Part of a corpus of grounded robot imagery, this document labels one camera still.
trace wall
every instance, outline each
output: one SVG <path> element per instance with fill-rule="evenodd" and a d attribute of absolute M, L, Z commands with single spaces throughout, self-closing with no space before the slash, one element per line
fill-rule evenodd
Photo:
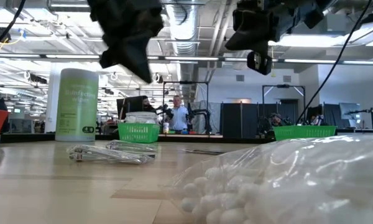
<path fill-rule="evenodd" d="M 200 80 L 206 76 L 207 69 L 200 68 Z M 252 103 L 262 102 L 262 85 L 283 84 L 283 75 L 291 75 L 292 82 L 289 85 L 298 85 L 298 74 L 292 69 L 275 69 L 275 77 L 272 74 L 261 75 L 253 70 L 234 70 L 231 68 L 217 69 L 209 85 L 209 102 L 228 102 L 230 98 L 250 98 Z M 244 82 L 237 82 L 236 75 L 244 75 Z M 206 98 L 206 87 L 202 85 L 203 91 L 198 90 L 198 101 Z M 266 103 L 275 103 L 278 99 L 302 99 L 293 88 L 274 88 L 265 96 Z"/>
<path fill-rule="evenodd" d="M 300 85 L 305 86 L 305 97 L 306 97 L 306 103 L 308 104 L 309 100 L 312 98 L 314 93 L 317 91 L 319 87 L 319 76 L 318 76 L 318 66 L 313 65 L 310 66 L 308 69 L 302 71 L 300 74 L 298 74 Z M 311 106 L 318 106 L 319 101 L 319 95 L 315 97 L 315 99 L 312 101 Z M 300 102 L 298 105 L 298 109 L 300 112 L 304 110 L 303 102 Z"/>
<path fill-rule="evenodd" d="M 319 81 L 323 82 L 331 65 L 319 65 Z M 320 92 L 320 101 L 332 104 L 359 103 L 362 109 L 373 107 L 373 66 L 337 65 Z M 370 114 L 362 114 L 366 127 L 371 127 Z"/>

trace ceiling duct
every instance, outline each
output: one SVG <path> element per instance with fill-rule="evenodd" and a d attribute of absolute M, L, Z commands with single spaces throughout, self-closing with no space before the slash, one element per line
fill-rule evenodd
<path fill-rule="evenodd" d="M 175 55 L 195 56 L 198 37 L 198 6 L 169 4 L 165 7 L 170 21 L 172 39 L 181 40 L 173 43 Z M 178 63 L 178 80 L 197 81 L 192 80 L 193 68 L 194 64 L 192 63 Z"/>

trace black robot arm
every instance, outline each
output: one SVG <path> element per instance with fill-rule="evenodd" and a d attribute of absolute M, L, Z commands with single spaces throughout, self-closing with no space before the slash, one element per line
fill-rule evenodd
<path fill-rule="evenodd" d="M 337 0 L 241 0 L 233 12 L 236 33 L 228 50 L 252 50 L 247 66 L 263 75 L 272 68 L 268 41 L 278 42 L 283 34 L 304 22 L 310 29 L 324 18 L 323 11 Z"/>
<path fill-rule="evenodd" d="M 229 50 L 252 50 L 247 66 L 263 75 L 271 71 L 268 41 L 304 22 L 309 28 L 337 0 L 240 0 L 233 12 L 236 33 L 226 43 Z M 147 44 L 163 28 L 160 0 L 88 0 L 91 19 L 98 21 L 108 46 L 99 63 L 103 68 L 121 64 L 152 83 Z"/>

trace clear plastic bag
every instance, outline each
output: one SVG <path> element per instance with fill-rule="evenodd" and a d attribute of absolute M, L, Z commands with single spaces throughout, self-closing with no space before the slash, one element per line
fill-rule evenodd
<path fill-rule="evenodd" d="M 67 149 L 73 161 L 108 161 L 128 164 L 145 164 L 154 160 L 146 154 L 133 154 L 96 146 L 77 145 Z"/>
<path fill-rule="evenodd" d="M 197 223 L 373 224 L 373 135 L 229 152 L 163 189 Z"/>
<path fill-rule="evenodd" d="M 126 142 L 120 140 L 112 140 L 107 145 L 107 149 L 114 149 L 119 151 L 134 151 L 134 152 L 156 152 L 157 146 L 152 144 L 140 144 L 133 142 Z"/>

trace green basket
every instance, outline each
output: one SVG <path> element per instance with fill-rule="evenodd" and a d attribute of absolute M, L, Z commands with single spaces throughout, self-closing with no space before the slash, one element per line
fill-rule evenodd
<path fill-rule="evenodd" d="M 277 141 L 295 138 L 320 138 L 334 136 L 336 126 L 282 126 L 274 127 Z"/>
<path fill-rule="evenodd" d="M 119 123 L 117 126 L 120 140 L 136 143 L 156 142 L 160 131 L 157 124 Z"/>

